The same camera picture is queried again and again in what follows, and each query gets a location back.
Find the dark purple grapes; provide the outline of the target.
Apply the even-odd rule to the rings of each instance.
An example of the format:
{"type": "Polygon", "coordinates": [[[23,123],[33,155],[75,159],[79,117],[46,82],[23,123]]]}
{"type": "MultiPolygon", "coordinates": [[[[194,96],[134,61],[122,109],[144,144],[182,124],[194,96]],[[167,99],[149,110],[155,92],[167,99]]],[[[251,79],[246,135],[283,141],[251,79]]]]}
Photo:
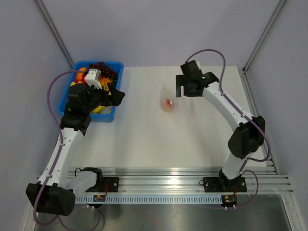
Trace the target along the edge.
{"type": "Polygon", "coordinates": [[[105,65],[104,62],[90,63],[89,69],[98,69],[103,78],[108,78],[110,80],[118,79],[118,73],[112,70],[109,66],[105,65]]]}

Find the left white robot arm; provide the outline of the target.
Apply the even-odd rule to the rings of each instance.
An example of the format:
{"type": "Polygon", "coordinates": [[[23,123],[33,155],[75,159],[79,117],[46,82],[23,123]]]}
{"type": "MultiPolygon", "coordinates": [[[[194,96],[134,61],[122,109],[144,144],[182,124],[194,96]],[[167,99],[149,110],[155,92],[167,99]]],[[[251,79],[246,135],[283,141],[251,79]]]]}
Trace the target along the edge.
{"type": "Polygon", "coordinates": [[[67,175],[73,155],[91,122],[91,112],[98,106],[119,106],[125,97],[113,84],[108,83],[108,88],[96,89],[84,84],[69,88],[59,138],[50,161],[37,183],[30,183],[26,188],[34,213],[68,216],[76,198],[88,189],[97,192],[107,188],[99,168],[85,167],[72,181],[67,180],[67,175]]]}

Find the blue plastic bin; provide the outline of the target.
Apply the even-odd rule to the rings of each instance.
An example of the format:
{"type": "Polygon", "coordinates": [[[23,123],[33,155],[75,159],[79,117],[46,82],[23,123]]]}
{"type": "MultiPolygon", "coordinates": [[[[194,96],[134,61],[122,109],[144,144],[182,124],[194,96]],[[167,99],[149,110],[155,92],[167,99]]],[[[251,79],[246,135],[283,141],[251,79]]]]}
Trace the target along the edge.
{"type": "MultiPolygon", "coordinates": [[[[89,67],[89,64],[96,64],[98,61],[79,61],[76,62],[73,66],[73,70],[79,70],[80,68],[89,67]]],[[[121,62],[112,62],[112,61],[103,61],[104,65],[111,68],[111,70],[115,71],[118,74],[118,78],[115,81],[115,88],[120,90],[121,81],[122,81],[122,74],[124,71],[124,65],[121,62]]],[[[70,84],[75,81],[76,73],[71,73],[68,81],[65,85],[64,91],[62,96],[60,97],[58,106],[57,106],[57,113],[61,116],[64,115],[65,105],[68,102],[68,91],[70,88],[70,84]]],[[[102,123],[109,123],[112,122],[115,117],[116,108],[112,106],[110,113],[107,114],[91,114],[92,122],[102,122],[102,123]]]]}

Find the aluminium rail frame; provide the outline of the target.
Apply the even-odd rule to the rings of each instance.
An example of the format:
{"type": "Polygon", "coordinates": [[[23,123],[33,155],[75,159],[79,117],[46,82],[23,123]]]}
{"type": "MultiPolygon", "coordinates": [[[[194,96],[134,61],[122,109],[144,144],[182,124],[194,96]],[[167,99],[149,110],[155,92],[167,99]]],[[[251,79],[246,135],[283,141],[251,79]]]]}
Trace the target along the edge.
{"type": "Polygon", "coordinates": [[[218,177],[218,168],[111,168],[103,167],[103,177],[118,177],[118,192],[84,192],[76,204],[203,204],[222,203],[222,195],[293,194],[287,176],[279,175],[273,167],[254,167],[246,172],[247,192],[205,192],[199,181],[204,177],[218,177]],[[94,195],[104,195],[106,200],[93,202],[94,195]]]}

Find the right small circuit board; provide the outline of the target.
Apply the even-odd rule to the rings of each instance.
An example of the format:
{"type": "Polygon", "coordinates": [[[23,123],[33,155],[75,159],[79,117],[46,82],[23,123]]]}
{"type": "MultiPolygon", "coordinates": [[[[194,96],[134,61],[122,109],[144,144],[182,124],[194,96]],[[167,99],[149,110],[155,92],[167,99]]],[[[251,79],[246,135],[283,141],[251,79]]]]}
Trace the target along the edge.
{"type": "Polygon", "coordinates": [[[232,195],[222,195],[222,207],[234,207],[237,205],[238,197],[235,194],[232,195]]]}

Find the right yellow banana bunch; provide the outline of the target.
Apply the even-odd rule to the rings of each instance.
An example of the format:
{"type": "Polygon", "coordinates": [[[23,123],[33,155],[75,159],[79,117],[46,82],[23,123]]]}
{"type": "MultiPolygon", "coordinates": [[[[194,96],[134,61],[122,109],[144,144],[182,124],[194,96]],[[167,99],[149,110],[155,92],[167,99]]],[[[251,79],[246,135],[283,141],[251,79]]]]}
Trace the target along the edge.
{"type": "Polygon", "coordinates": [[[92,114],[108,114],[112,110],[112,106],[98,106],[96,109],[92,111],[92,114]]]}

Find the clear zip top bag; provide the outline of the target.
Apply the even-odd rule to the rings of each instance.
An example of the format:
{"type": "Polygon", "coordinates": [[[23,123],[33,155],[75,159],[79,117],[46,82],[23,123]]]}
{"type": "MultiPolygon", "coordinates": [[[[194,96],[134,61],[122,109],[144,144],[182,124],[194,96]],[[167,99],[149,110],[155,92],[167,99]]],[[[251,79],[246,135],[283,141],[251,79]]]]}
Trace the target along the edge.
{"type": "Polygon", "coordinates": [[[172,112],[174,110],[174,97],[169,88],[162,83],[162,89],[160,94],[160,106],[165,112],[172,112]]]}

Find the orange peach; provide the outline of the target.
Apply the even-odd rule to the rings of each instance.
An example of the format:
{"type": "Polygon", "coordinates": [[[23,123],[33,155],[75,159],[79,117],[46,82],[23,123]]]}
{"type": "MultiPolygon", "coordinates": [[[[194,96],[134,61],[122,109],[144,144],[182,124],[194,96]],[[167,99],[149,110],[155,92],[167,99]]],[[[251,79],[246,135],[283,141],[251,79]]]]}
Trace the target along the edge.
{"type": "Polygon", "coordinates": [[[160,105],[165,112],[172,112],[174,109],[174,102],[170,98],[162,99],[160,105]]]}

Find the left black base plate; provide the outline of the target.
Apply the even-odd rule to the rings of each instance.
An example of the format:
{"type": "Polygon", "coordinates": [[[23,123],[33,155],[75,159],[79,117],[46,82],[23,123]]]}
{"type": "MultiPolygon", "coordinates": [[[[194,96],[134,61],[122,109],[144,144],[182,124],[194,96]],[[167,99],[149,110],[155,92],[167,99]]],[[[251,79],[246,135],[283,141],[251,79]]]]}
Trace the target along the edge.
{"type": "Polygon", "coordinates": [[[107,190],[107,193],[117,193],[119,187],[119,178],[118,177],[103,177],[97,180],[96,184],[86,190],[87,193],[104,193],[107,190]]]}

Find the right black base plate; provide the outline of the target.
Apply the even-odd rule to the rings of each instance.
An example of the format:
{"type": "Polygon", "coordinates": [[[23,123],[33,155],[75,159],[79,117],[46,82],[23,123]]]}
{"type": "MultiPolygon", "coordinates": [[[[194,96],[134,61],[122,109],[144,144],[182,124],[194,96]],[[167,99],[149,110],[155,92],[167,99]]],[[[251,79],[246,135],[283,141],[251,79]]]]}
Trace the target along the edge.
{"type": "Polygon", "coordinates": [[[247,192],[247,186],[244,177],[237,177],[233,180],[222,182],[219,177],[204,177],[199,181],[204,187],[206,193],[244,193],[247,192]]]}

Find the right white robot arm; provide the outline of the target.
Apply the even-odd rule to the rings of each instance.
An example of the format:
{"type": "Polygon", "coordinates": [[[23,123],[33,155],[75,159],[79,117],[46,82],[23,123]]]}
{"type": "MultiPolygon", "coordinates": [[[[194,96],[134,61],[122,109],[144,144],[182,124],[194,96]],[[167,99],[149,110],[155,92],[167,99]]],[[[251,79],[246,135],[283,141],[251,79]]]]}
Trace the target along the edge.
{"type": "Polygon", "coordinates": [[[241,172],[251,157],[264,143],[265,120],[253,116],[232,101],[212,73],[203,73],[195,60],[181,65],[182,74],[176,76],[176,96],[203,97],[225,118],[233,131],[228,140],[230,155],[219,171],[218,184],[229,191],[241,177],[241,172]]]}

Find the spiky orange fruit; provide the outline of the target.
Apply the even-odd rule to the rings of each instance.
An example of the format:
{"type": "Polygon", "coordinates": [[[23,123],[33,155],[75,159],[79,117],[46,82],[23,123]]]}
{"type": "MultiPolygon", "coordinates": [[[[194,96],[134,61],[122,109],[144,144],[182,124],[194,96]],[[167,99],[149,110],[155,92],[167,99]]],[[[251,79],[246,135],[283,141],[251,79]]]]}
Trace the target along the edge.
{"type": "Polygon", "coordinates": [[[108,88],[108,83],[112,83],[114,86],[116,86],[116,84],[117,84],[117,80],[116,79],[114,79],[114,78],[107,78],[107,77],[100,77],[99,82],[100,82],[101,86],[104,89],[108,88]]]}

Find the orange mango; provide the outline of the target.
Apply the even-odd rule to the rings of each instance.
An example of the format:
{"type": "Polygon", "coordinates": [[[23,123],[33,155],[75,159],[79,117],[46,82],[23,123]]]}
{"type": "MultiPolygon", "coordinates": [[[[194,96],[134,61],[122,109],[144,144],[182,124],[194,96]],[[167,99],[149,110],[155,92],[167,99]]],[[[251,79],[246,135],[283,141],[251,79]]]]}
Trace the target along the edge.
{"type": "Polygon", "coordinates": [[[82,67],[79,69],[80,72],[76,73],[75,82],[76,83],[85,83],[85,76],[87,74],[87,68],[82,67]]]}

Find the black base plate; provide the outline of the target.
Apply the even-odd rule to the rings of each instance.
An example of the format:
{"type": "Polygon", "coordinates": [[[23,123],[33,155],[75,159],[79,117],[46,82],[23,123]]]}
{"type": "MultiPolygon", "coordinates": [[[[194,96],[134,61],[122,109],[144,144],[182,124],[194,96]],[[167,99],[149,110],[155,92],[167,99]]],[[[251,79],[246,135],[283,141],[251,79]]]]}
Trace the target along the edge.
{"type": "Polygon", "coordinates": [[[233,180],[222,182],[219,177],[204,177],[199,181],[204,187],[206,193],[244,193],[247,192],[247,186],[244,177],[237,177],[233,180]]]}
{"type": "Polygon", "coordinates": [[[86,190],[87,193],[104,193],[107,190],[107,193],[117,193],[119,187],[119,178],[118,177],[103,177],[97,180],[96,184],[86,190]]]}

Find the left small circuit board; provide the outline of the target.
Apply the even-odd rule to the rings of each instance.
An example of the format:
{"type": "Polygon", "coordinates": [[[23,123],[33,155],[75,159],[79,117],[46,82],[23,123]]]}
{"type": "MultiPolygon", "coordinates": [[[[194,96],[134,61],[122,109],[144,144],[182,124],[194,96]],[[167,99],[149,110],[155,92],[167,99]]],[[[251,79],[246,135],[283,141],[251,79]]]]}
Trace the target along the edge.
{"type": "Polygon", "coordinates": [[[106,196],[104,196],[104,195],[94,195],[93,196],[93,202],[102,202],[102,203],[104,203],[105,202],[105,200],[106,200],[106,196]]]}

